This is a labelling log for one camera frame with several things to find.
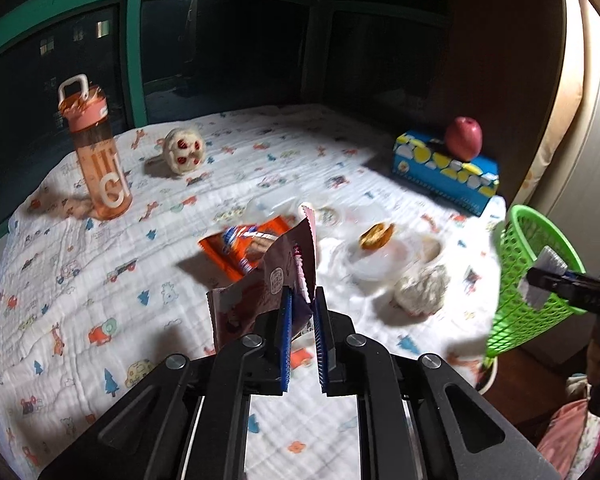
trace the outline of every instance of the brown floor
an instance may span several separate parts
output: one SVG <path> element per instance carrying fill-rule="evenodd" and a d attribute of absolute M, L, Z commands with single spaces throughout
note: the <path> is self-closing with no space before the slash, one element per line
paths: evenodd
<path fill-rule="evenodd" d="M 565 381 L 565 376 L 515 348 L 498 357 L 496 380 L 484 397 L 537 444 L 551 415 L 566 402 Z"/>

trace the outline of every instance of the silver bolt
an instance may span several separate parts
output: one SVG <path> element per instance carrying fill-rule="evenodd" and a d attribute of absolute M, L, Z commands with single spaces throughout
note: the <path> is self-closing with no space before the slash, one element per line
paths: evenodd
<path fill-rule="evenodd" d="M 424 364 L 427 368 L 440 368 L 442 361 L 435 354 L 424 354 L 422 356 L 422 364 Z"/>
<path fill-rule="evenodd" d="M 179 370 L 187 364 L 187 358 L 181 354 L 171 354 L 165 361 L 167 368 L 170 370 Z"/>
<path fill-rule="evenodd" d="M 247 334 L 242 338 L 242 344 L 247 348 L 256 348 L 262 344 L 262 338 L 258 334 Z"/>
<path fill-rule="evenodd" d="M 349 346 L 364 346 L 366 344 L 366 337 L 362 334 L 349 334 L 347 336 L 347 344 Z"/>

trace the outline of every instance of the pink fruit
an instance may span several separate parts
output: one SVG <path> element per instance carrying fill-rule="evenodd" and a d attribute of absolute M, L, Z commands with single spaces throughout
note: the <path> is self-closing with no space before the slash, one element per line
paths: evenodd
<path fill-rule="evenodd" d="M 475 158 L 482 149 L 482 129 L 478 121 L 471 117 L 456 117 L 446 127 L 445 144 L 451 154 L 469 162 Z"/>

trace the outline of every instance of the pink snack package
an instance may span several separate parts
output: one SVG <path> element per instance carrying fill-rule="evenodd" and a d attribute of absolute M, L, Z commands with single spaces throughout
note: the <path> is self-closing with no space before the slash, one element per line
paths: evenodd
<path fill-rule="evenodd" d="M 295 292 L 292 333 L 298 334 L 311 318 L 315 297 L 315 215 L 280 235 L 255 269 L 241 280 L 206 294 L 216 351 L 253 329 L 256 317 L 280 307 L 282 287 Z"/>

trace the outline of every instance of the tissue box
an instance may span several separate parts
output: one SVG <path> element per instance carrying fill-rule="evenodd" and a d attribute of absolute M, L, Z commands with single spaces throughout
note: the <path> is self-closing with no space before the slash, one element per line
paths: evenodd
<path fill-rule="evenodd" d="M 394 173 L 480 216 L 498 190 L 498 165 L 478 155 L 453 160 L 442 140 L 410 130 L 394 145 Z"/>

